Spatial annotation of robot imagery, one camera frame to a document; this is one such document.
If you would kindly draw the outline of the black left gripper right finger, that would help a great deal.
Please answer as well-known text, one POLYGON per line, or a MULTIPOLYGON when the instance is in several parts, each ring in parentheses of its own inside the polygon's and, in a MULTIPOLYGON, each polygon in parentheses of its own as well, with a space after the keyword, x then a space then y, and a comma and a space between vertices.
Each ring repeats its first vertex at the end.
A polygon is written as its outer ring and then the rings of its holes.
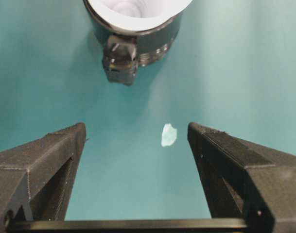
POLYGON ((210 215, 254 233, 296 233, 296 156, 197 123, 188 142, 210 215))

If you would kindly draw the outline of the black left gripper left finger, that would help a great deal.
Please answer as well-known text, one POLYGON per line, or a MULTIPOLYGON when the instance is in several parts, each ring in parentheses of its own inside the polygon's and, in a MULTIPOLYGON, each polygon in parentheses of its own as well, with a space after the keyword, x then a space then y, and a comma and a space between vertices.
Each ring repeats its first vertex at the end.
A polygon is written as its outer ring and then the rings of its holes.
POLYGON ((0 233, 16 218, 65 219, 86 136, 79 122, 0 152, 0 233))

